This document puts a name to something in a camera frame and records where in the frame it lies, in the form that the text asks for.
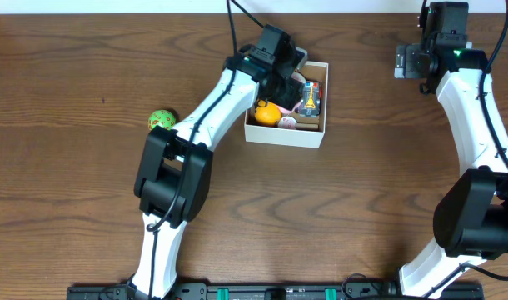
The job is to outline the white pink chicken toy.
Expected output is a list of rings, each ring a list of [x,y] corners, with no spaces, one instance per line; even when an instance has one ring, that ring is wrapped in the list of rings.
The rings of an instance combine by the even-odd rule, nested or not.
[[[302,85],[304,85],[306,83],[306,78],[300,72],[294,72],[291,75],[291,78],[300,82]],[[278,106],[278,109],[282,115],[291,114],[291,113],[295,112],[300,107],[301,102],[302,102],[302,100],[300,99],[299,102],[297,102],[296,105],[291,110],[285,109],[280,106]]]

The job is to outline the orange rubber dinosaur toy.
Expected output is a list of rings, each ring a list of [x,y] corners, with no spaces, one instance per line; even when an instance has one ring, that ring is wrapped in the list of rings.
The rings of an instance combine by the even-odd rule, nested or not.
[[[282,114],[276,104],[259,100],[254,109],[254,118],[262,126],[275,127],[280,122]]]

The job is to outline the wooden pig rattle drum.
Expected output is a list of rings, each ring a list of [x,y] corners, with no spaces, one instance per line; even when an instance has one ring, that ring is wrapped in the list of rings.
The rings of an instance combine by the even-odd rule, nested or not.
[[[291,116],[285,116],[280,119],[277,124],[278,128],[290,129],[290,130],[305,130],[305,131],[317,131],[318,125],[313,123],[299,123],[295,118]]]

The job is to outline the red grey toy car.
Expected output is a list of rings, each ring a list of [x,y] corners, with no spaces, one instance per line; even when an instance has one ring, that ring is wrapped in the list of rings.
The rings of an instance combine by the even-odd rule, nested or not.
[[[321,84],[306,81],[297,112],[304,117],[318,117],[321,113]]]

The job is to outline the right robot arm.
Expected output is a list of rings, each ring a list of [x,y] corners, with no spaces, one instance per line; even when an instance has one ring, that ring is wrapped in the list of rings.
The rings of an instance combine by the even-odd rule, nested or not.
[[[399,46],[395,77],[425,79],[421,91],[444,109],[460,165],[434,211],[433,238],[398,271],[400,295],[437,299],[466,269],[508,253],[508,135],[481,50]]]

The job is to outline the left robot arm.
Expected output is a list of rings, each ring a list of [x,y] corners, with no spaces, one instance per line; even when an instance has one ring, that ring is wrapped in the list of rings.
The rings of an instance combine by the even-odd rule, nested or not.
[[[214,149],[264,89],[241,70],[255,67],[254,59],[237,55],[232,62],[234,68],[223,69],[188,117],[170,129],[156,126],[147,135],[134,183],[144,238],[131,285],[140,299],[162,299],[172,290],[182,235],[208,194]]]

